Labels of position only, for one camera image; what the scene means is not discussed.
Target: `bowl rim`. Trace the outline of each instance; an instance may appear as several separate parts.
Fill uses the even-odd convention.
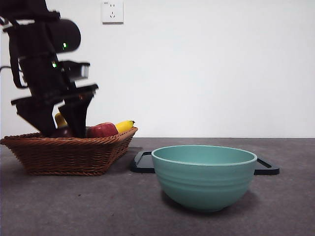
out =
[[[213,147],[213,148],[225,148],[225,149],[233,149],[233,150],[238,150],[238,151],[242,151],[242,152],[246,152],[249,153],[253,156],[252,160],[249,161],[244,161],[244,162],[236,162],[236,163],[222,163],[222,164],[202,164],[202,163],[193,163],[193,162],[183,162],[183,161],[172,161],[172,160],[167,160],[161,157],[158,157],[155,155],[156,151],[159,151],[161,149],[166,149],[166,148],[174,148],[174,147],[182,147],[182,146],[191,146],[191,147]],[[173,145],[173,146],[166,146],[166,147],[160,147],[157,148],[155,150],[153,150],[151,152],[152,157],[162,160],[162,161],[166,161],[166,162],[170,162],[170,163],[176,163],[176,164],[182,164],[182,165],[191,165],[191,166],[238,166],[238,165],[246,165],[252,162],[257,161],[258,157],[255,153],[250,152],[250,151],[246,151],[243,149],[239,149],[239,148],[235,148],[235,147],[225,147],[225,146],[215,146],[215,145]]]

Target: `wicker basket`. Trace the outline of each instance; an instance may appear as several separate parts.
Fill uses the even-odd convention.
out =
[[[44,138],[40,133],[6,136],[6,145],[30,175],[98,176],[128,151],[138,128],[106,138]]]

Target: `black tray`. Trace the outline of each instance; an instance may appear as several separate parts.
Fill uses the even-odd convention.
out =
[[[136,173],[155,173],[151,151],[139,152],[134,160],[132,160],[130,170]],[[260,157],[257,159],[254,175],[277,175],[279,173],[279,166],[271,164]]]

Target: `gray floor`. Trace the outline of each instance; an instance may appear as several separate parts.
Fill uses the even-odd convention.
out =
[[[142,149],[211,144],[255,152],[281,167],[255,176],[245,196],[222,211],[189,211],[166,196],[155,174],[131,172]],[[28,176],[1,150],[2,236],[314,236],[315,139],[134,138],[98,177]]]

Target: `woven basket rim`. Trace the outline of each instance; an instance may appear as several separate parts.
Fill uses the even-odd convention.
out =
[[[5,136],[1,139],[0,144],[5,145],[7,142],[24,142],[24,143],[49,143],[49,144],[62,144],[67,143],[69,144],[97,144],[97,143],[116,143],[119,141],[125,140],[129,137],[132,133],[134,134],[138,130],[137,127],[132,127],[130,130],[119,133],[113,136],[104,137],[104,138],[47,138],[47,137],[38,137],[40,133],[30,133],[30,134],[22,134],[22,135],[12,135],[12,136]]]

